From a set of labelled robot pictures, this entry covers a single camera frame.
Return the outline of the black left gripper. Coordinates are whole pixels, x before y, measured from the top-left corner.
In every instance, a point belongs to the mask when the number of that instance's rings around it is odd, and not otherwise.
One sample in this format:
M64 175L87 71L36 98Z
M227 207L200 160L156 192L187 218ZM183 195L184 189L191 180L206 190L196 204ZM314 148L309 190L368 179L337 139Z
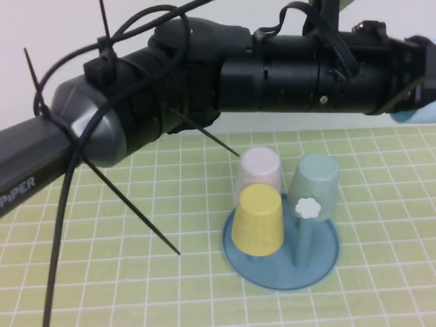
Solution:
M414 114L435 102L435 42L412 36L398 43L398 86L393 114Z

